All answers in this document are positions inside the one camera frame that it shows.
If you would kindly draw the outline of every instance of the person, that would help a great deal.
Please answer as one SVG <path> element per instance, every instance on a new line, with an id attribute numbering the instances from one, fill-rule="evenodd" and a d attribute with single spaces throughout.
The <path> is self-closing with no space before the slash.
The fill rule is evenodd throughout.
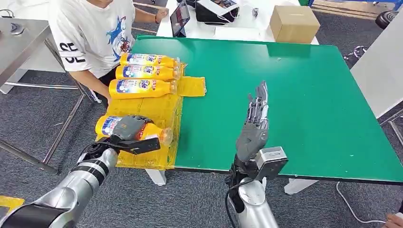
<path id="1" fill-rule="evenodd" d="M 403 228 L 403 201 L 399 209 L 400 216 L 388 214 L 387 221 L 382 228 Z"/>
<path id="2" fill-rule="evenodd" d="M 49 25 L 65 70 L 107 107 L 120 57 L 134 44 L 132 23 L 160 23 L 167 15 L 137 9 L 132 0 L 52 0 Z"/>

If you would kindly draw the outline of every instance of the black cable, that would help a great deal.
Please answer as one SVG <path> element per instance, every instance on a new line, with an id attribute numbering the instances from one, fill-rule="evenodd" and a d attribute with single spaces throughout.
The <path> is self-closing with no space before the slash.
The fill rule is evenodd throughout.
<path id="1" fill-rule="evenodd" d="M 228 218 L 230 219 L 230 222 L 231 222 L 231 225 L 232 225 L 233 228 L 235 228 L 235 223 L 234 223 L 234 220 L 231 217 L 230 209 L 228 208 L 228 196 L 230 195 L 230 191 L 233 190 L 233 189 L 239 188 L 242 185 L 249 184 L 252 181 L 254 181 L 254 179 L 250 179 L 250 180 L 247 180 L 245 182 L 236 184 L 236 185 L 230 187 L 230 189 L 228 189 L 227 193 L 225 194 L 225 199 L 224 199 L 225 200 L 225 210 L 227 211 Z"/>
<path id="2" fill-rule="evenodd" d="M 98 145 L 98 144 L 104 144 L 104 145 L 108 145 L 108 146 L 116 147 L 116 148 L 121 148 L 121 149 L 128 149 L 128 148 L 130 148 L 130 147 L 128 147 L 128 146 L 121 146 L 121 145 L 117 145 L 117 144 L 110 143 L 110 142 L 93 142 L 93 143 L 87 145 L 86 147 L 84 147 L 84 149 L 81 151 L 81 154 L 83 154 L 83 153 L 86 151 L 86 149 L 87 149 L 88 147 L 93 146 L 93 145 Z"/>
<path id="3" fill-rule="evenodd" d="M 11 10 L 9 10 L 9 9 L 0 9 L 0 12 L 1 11 L 6 11 L 8 14 L 9 14 L 9 17 L 14 17 L 14 12 L 13 11 L 11 11 Z"/>

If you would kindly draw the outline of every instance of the cardboard box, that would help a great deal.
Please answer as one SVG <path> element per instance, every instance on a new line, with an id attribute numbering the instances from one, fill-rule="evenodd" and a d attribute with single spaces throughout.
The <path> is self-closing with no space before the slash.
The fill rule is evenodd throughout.
<path id="1" fill-rule="evenodd" d="M 320 27 L 308 6 L 275 6 L 270 27 L 276 42 L 310 44 Z"/>

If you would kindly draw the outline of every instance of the white t-shirt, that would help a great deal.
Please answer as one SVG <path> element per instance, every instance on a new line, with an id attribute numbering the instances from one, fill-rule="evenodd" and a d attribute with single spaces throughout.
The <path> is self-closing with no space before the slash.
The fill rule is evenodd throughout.
<path id="1" fill-rule="evenodd" d="M 49 25 L 65 69 L 107 74 L 134 44 L 134 16 L 132 0 L 114 0 L 104 9 L 87 0 L 52 0 Z"/>

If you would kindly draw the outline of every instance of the gray carpet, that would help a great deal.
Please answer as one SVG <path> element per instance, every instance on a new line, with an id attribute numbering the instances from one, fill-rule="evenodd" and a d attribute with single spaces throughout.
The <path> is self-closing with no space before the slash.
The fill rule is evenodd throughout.
<path id="1" fill-rule="evenodd" d="M 354 29 L 365 28 L 365 38 L 360 42 L 368 45 L 380 33 L 372 21 L 323 13 L 317 13 L 317 17 L 322 24 L 317 35 L 319 42 L 337 45 L 343 53 L 355 47 L 354 42 L 362 37 L 361 33 L 354 33 Z M 134 26 L 156 30 L 154 25 Z M 69 83 L 64 74 L 37 71 L 27 72 L 21 81 Z M 8 95 L 0 94 L 0 138 L 43 158 L 61 128 L 57 124 L 65 120 L 78 96 L 78 91 L 21 87 L 13 88 Z M 100 104 L 83 102 L 50 163 L 61 170 L 61 175 L 49 175 L 1 151 L 0 195 L 30 202 L 55 187 L 74 165 L 84 146 L 94 140 L 95 123 L 104 112 Z M 390 127 L 384 130 L 401 154 L 403 150 Z M 223 201 L 227 189 L 223 181 L 225 175 L 167 171 L 166 176 L 167 185 L 159 187 L 144 170 L 116 169 L 91 199 L 78 227 L 230 227 Z M 266 188 L 269 204 L 282 228 L 381 227 L 380 224 L 358 223 L 337 194 L 335 182 L 320 181 L 291 196 L 284 193 L 286 183 L 286 179 L 274 179 Z M 341 183 L 340 190 L 363 220 L 384 220 L 386 213 L 395 212 L 403 199 L 401 186 Z"/>

